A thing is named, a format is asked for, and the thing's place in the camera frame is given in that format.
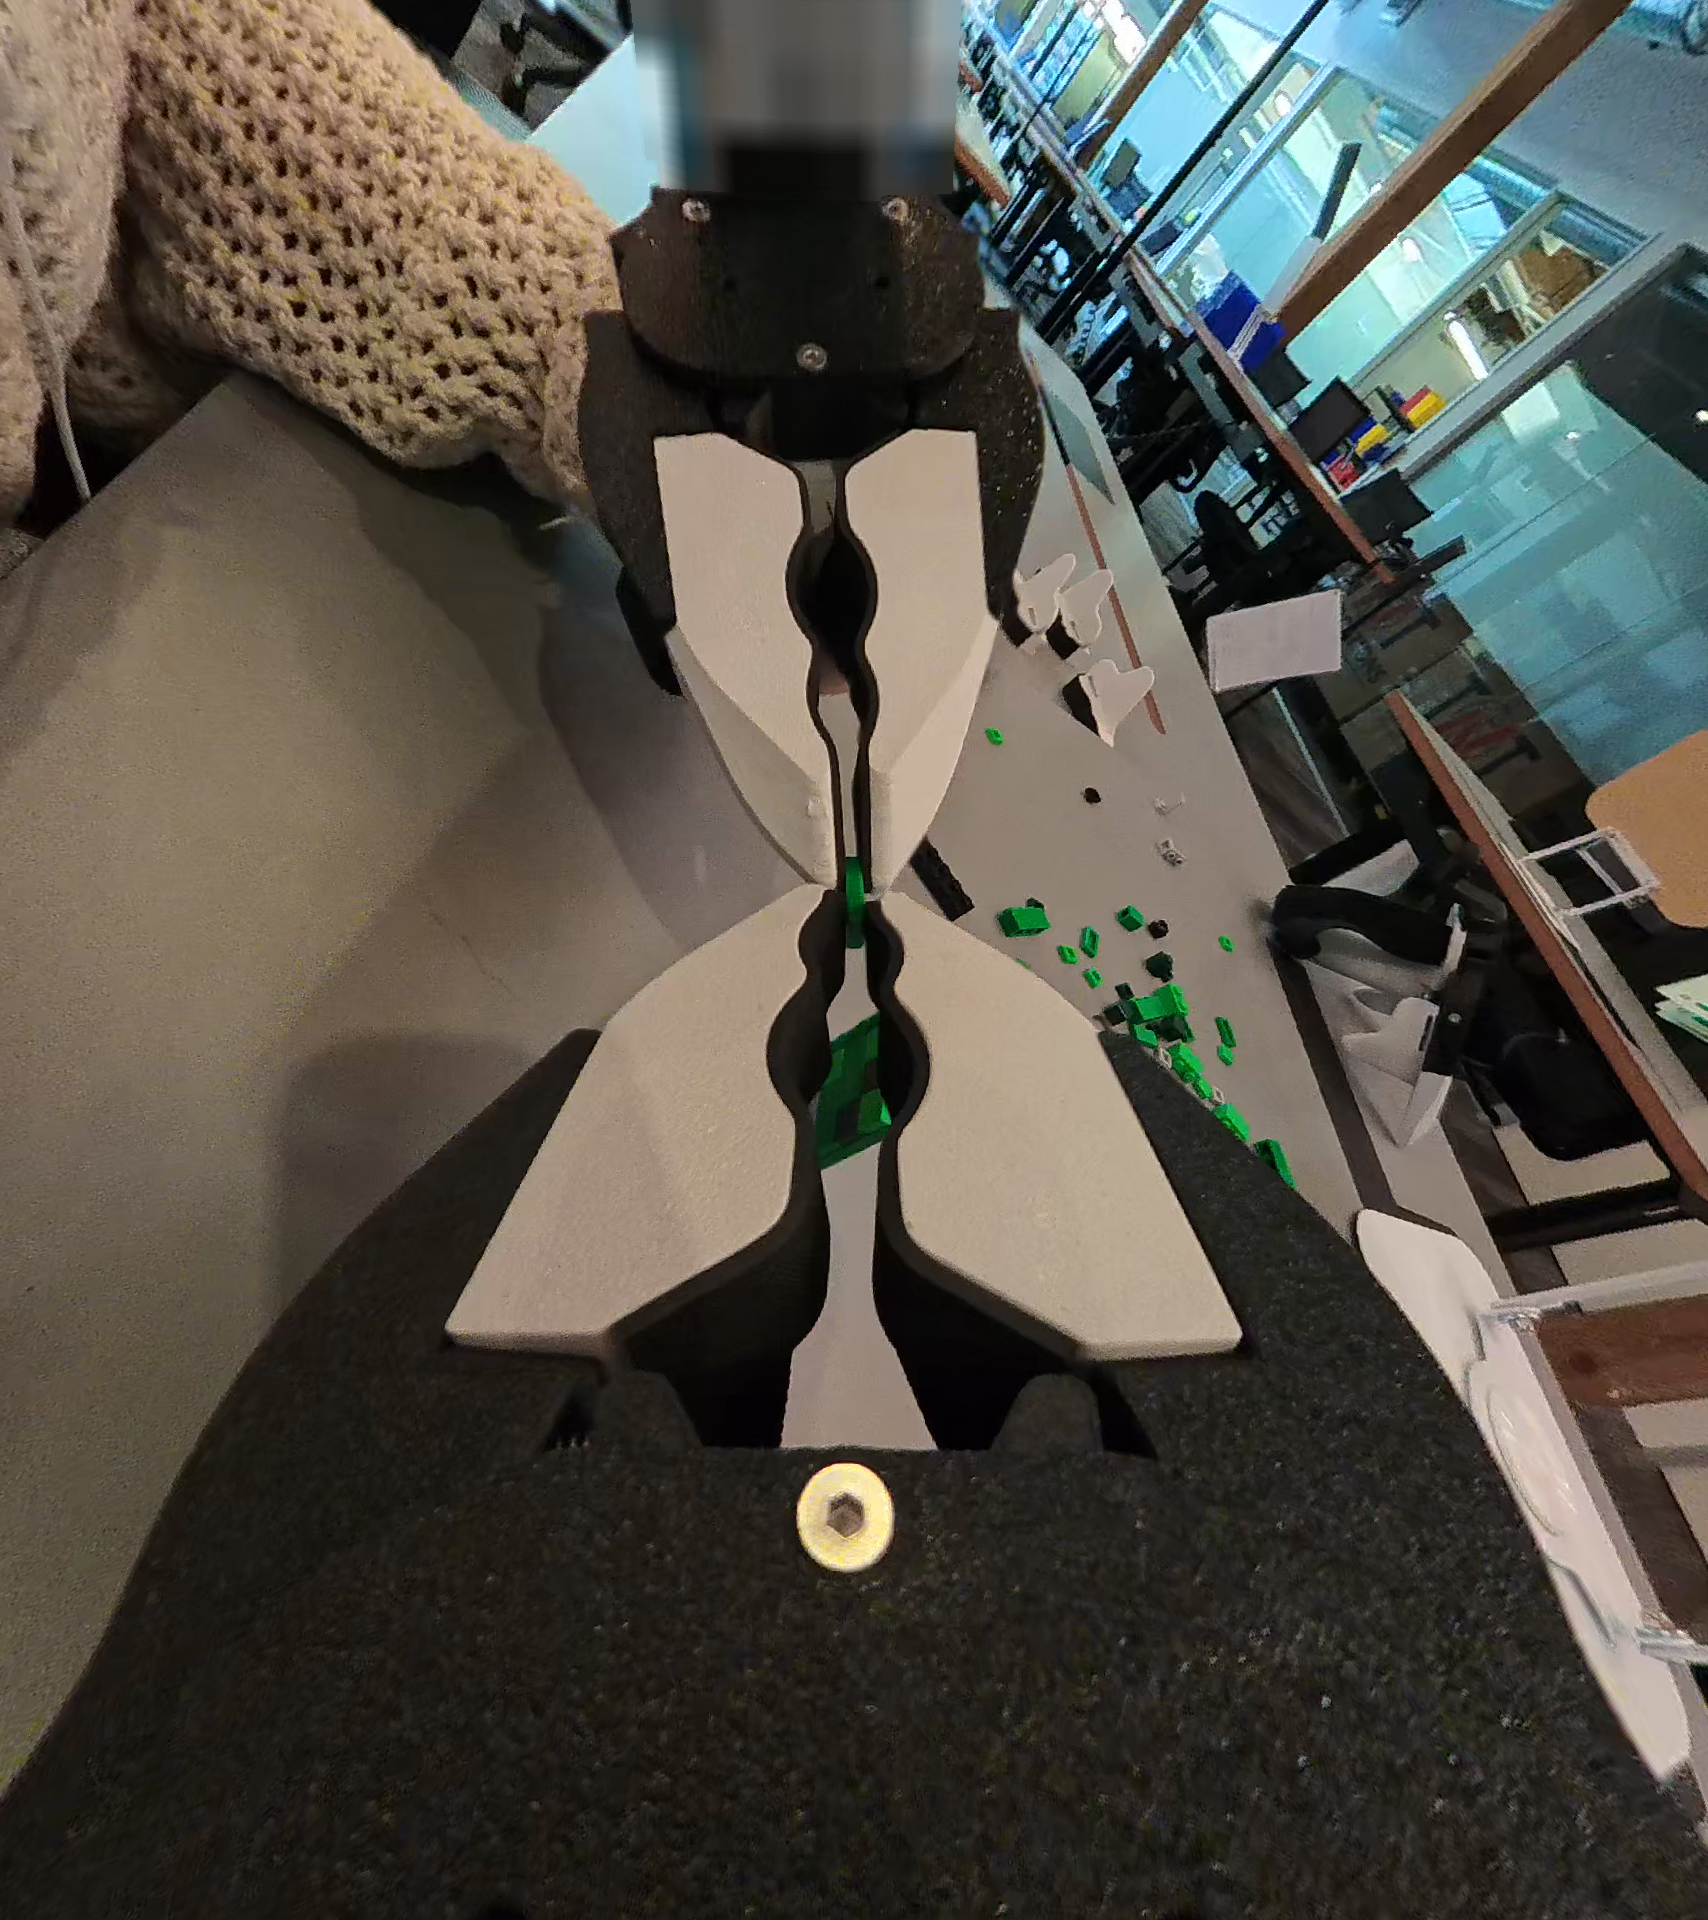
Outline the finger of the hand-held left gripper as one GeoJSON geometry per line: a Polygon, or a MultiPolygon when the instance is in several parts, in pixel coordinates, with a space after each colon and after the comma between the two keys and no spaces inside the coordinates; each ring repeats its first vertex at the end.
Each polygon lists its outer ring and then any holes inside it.
{"type": "Polygon", "coordinates": [[[997,620],[974,434],[914,429],[852,465],[846,530],[866,558],[872,612],[861,642],[866,720],[866,879],[895,889],[956,775],[997,620]]]}
{"type": "Polygon", "coordinates": [[[842,879],[840,778],[819,719],[816,644],[795,608],[805,480],[728,437],[662,437],[653,458],[674,675],[765,838],[831,890],[842,879]]]}

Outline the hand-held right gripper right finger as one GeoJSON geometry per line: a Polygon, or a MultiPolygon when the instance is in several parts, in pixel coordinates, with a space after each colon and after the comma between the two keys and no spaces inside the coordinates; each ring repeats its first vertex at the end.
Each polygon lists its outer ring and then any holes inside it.
{"type": "Polygon", "coordinates": [[[872,1301],[934,1445],[1035,1380],[1237,1352],[1245,1328],[1097,1024],[936,910],[868,910],[882,1095],[872,1301]]]}

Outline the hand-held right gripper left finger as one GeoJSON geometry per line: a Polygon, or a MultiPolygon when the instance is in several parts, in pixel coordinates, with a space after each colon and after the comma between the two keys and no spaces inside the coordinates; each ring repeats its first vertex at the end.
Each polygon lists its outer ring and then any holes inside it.
{"type": "Polygon", "coordinates": [[[452,1307],[450,1344],[658,1376],[705,1445],[782,1440],[832,1263],[814,1099],[844,935],[844,899],[803,884],[620,1007],[452,1307]]]}

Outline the lego pieces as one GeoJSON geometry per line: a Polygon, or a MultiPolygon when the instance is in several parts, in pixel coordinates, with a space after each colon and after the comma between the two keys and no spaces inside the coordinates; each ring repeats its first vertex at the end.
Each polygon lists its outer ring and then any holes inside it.
{"type": "Polygon", "coordinates": [[[1207,844],[1187,792],[1067,710],[989,703],[933,838],[969,925],[1192,1095],[1308,1195],[1326,1120],[1261,940],[1268,872],[1207,844]]]}

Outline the green mosaic lego plate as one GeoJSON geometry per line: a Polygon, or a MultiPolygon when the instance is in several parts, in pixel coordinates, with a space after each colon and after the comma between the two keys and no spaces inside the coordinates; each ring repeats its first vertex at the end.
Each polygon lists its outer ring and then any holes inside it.
{"type": "Polygon", "coordinates": [[[882,1146],[892,1112],[882,1091],[882,1017],[868,1014],[842,1030],[828,1054],[828,1073],[814,1101],[816,1166],[827,1172],[882,1146]]]}

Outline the white paper sheet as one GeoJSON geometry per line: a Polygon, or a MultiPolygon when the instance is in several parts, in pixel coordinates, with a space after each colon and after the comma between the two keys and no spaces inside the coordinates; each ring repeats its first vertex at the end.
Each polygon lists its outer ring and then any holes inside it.
{"type": "Polygon", "coordinates": [[[1335,675],[1344,663],[1344,594],[1322,589],[1207,618],[1203,667],[1214,695],[1335,675]]]}

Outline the white book stand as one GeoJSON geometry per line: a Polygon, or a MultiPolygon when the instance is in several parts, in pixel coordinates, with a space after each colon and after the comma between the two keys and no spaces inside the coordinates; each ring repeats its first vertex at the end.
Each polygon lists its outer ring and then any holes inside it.
{"type": "Polygon", "coordinates": [[[1504,1296],[1456,1236],[1360,1213],[1357,1248],[1466,1407],[1648,1772],[1692,1762],[1708,1643],[1657,1597],[1576,1410],[1708,1400],[1708,1261],[1504,1296]]]}

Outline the black office chair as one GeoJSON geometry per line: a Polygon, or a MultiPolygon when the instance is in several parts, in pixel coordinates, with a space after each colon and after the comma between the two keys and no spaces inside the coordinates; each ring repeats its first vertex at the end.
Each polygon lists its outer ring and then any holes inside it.
{"type": "Polygon", "coordinates": [[[1369,1032],[1423,1014],[1433,1020],[1426,1048],[1465,1053],[1507,927],[1503,907],[1485,912],[1469,901],[1477,869],[1465,840],[1443,836],[1390,892],[1295,881],[1268,907],[1270,947],[1337,979],[1369,1032]]]}

